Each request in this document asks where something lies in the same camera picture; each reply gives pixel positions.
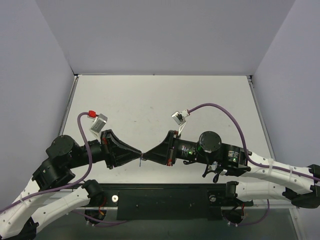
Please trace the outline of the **blue key tag with ring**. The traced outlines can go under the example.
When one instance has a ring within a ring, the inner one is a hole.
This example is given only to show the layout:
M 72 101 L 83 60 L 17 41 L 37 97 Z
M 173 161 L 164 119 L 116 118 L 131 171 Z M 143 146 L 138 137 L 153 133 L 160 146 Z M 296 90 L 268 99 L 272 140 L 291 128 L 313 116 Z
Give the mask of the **blue key tag with ring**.
M 145 159 L 144 159 L 144 153 L 141 153 L 141 155 L 140 155 L 140 158 L 139 158 L 139 167 L 141 167 L 142 161 L 145 161 Z

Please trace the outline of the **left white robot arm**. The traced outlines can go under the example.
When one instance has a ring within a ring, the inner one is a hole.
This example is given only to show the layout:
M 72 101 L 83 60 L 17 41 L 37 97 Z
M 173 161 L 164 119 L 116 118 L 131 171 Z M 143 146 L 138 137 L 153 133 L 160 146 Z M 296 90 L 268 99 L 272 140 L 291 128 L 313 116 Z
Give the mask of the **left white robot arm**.
M 20 196 L 0 211 L 2 240 L 32 240 L 48 224 L 79 207 L 103 205 L 106 197 L 101 185 L 86 179 L 93 164 L 104 161 L 112 169 L 139 158 L 142 152 L 105 130 L 100 140 L 85 140 L 84 146 L 69 135 L 58 136 L 46 154 L 48 158 Z

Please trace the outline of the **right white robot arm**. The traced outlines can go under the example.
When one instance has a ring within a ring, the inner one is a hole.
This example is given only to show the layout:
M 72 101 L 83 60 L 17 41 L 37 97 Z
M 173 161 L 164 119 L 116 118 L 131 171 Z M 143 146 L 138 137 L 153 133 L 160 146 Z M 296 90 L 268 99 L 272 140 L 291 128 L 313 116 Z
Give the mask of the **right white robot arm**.
M 320 167 L 316 164 L 297 167 L 265 158 L 239 146 L 223 143 L 213 131 L 205 131 L 198 141 L 183 140 L 170 130 L 165 140 L 142 154 L 143 160 L 173 166 L 177 159 L 185 165 L 204 164 L 203 177 L 219 176 L 255 178 L 259 182 L 232 184 L 231 196 L 242 202 L 276 199 L 291 202 L 298 208 L 320 206 Z

